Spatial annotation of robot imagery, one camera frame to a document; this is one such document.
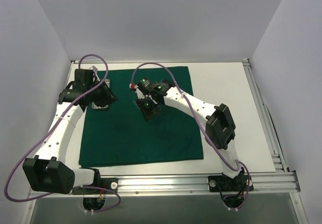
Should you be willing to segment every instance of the green felt mat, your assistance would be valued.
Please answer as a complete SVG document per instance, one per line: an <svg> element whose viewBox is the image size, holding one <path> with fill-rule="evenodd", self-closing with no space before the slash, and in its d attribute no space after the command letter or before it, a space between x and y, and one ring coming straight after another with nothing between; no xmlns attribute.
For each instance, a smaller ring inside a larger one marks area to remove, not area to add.
<svg viewBox="0 0 322 224"><path fill-rule="evenodd" d="M169 68L180 88L193 94L186 66ZM104 71L99 71L100 78ZM203 159L199 128L195 120L175 108L165 116L143 119L129 89L133 70L111 70L111 90L119 98L109 110L87 108L79 164L83 168ZM135 82L171 79L162 68L140 69Z"/></svg>

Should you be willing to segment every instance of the black plastic bracket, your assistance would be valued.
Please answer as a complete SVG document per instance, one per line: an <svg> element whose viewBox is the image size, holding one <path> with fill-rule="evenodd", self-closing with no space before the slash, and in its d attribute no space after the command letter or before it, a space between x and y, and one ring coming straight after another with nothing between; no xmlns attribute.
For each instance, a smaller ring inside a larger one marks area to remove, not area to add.
<svg viewBox="0 0 322 224"><path fill-rule="evenodd" d="M34 191L68 194L73 187L75 173L55 158L26 158L22 168Z"/></svg>
<svg viewBox="0 0 322 224"><path fill-rule="evenodd" d="M83 199L83 206L85 210L100 210L105 204L105 198L101 199L98 198L84 198Z"/></svg>
<svg viewBox="0 0 322 224"><path fill-rule="evenodd" d="M206 116L206 133L217 149L226 150L229 142L235 138L236 126L226 105L220 104L215 109L211 116Z"/></svg>
<svg viewBox="0 0 322 224"><path fill-rule="evenodd" d="M99 83L99 79L91 69L76 69L74 75L75 80L72 84L68 83L68 87L59 94L59 104L62 104L63 102L73 102L81 94ZM98 107L105 107L117 100L118 98L112 93L107 84L103 83L94 91L82 97L75 105L79 105L82 110L85 111L86 106L92 102Z"/></svg>
<svg viewBox="0 0 322 224"><path fill-rule="evenodd" d="M210 192L239 192L243 186L247 183L248 175L245 175L244 169L242 168L240 173L233 179L228 176L217 175L208 176L208 185ZM254 186L251 177L251 184L249 191L253 191Z"/></svg>
<svg viewBox="0 0 322 224"><path fill-rule="evenodd" d="M147 77L143 78L138 84L138 89L146 96L144 99L137 99L134 103L141 110L145 121L150 121L152 117L158 115L160 106L164 105L164 96L174 84L168 80L161 82L151 82Z"/></svg>
<svg viewBox="0 0 322 224"><path fill-rule="evenodd" d="M112 185L115 185L115 183L117 184L116 186L118 186L118 178L100 178L100 183L93 183L92 186L95 187L101 187L101 188L105 188L111 191L114 191L117 193L117 187L116 188L112 188ZM100 194L100 190L94 190L94 189L84 189L81 187L76 187L73 188L72 190L72 194L73 195L96 195L96 194Z"/></svg>

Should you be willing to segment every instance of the white table surface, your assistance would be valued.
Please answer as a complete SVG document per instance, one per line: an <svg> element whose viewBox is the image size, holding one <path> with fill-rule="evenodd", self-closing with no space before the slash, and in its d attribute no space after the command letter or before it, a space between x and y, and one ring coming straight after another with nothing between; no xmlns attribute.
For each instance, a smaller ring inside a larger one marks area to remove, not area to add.
<svg viewBox="0 0 322 224"><path fill-rule="evenodd" d="M89 68L92 65L95 65L99 70L105 70L102 63L86 63L82 65L82 68ZM109 70L132 69L138 65L139 63L111 63ZM246 164L250 172L275 172L242 63L164 63L164 65L167 67L188 66L194 96L215 105L224 103L230 108L236 124L235 146L238 158ZM157 66L144 66L144 68L155 67ZM78 68L77 64L72 65L69 81L73 81L73 72L76 68ZM130 79L124 79L124 83L129 84ZM66 165L71 169L80 167L78 160L84 120L85 114L78 121L67 149ZM101 175L122 176L221 173L222 167L219 157L206 143L203 135L202 144L203 160L99 167L98 169Z"/></svg>

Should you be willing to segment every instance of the metal extrusion bar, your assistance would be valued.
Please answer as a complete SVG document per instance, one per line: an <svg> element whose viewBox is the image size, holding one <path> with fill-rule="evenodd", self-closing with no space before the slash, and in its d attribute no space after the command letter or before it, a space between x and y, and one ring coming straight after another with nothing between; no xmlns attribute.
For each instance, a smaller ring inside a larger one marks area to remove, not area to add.
<svg viewBox="0 0 322 224"><path fill-rule="evenodd" d="M244 69L245 69L245 73L246 73L246 77L248 79L252 94L253 94L253 98L254 98L254 102L257 108L257 112L259 114L262 126L263 126L263 130L264 130L264 134L265 137L267 139L271 154L275 155L278 154L281 157L281 163L283 165L283 169L284 171L286 171L286 164L285 164L285 160L284 157L282 155L282 150L281 150L281 146L279 144L279 141L277 139L275 130L274 130L274 126L271 120L271 117L269 115L269 111L268 108L262 98L262 95L257 87L257 84L255 82L255 79L253 77L253 73L251 70L251 67L248 65L244 65Z"/></svg>
<svg viewBox="0 0 322 224"><path fill-rule="evenodd" d="M217 194L209 192L209 175L122 176L118 177L118 193L121 196ZM289 193L299 190L295 173L253 173L252 179L252 193Z"/></svg>
<svg viewBox="0 0 322 224"><path fill-rule="evenodd" d="M290 193L291 200L294 206L294 210L298 219L298 222L301 224L308 224L307 216L305 214L304 207L299 193Z"/></svg>

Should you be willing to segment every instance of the small object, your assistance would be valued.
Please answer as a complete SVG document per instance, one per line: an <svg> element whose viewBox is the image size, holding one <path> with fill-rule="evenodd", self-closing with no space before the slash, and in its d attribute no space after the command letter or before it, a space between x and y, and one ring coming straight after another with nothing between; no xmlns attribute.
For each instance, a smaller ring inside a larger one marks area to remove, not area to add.
<svg viewBox="0 0 322 224"><path fill-rule="evenodd" d="M209 186L210 187L215 187L216 186L216 181L214 181L214 180L209 181Z"/></svg>
<svg viewBox="0 0 322 224"><path fill-rule="evenodd" d="M116 183L116 182L113 182L113 183L111 184L111 189L112 189L112 190L116 190L116 188L117 188L117 183Z"/></svg>

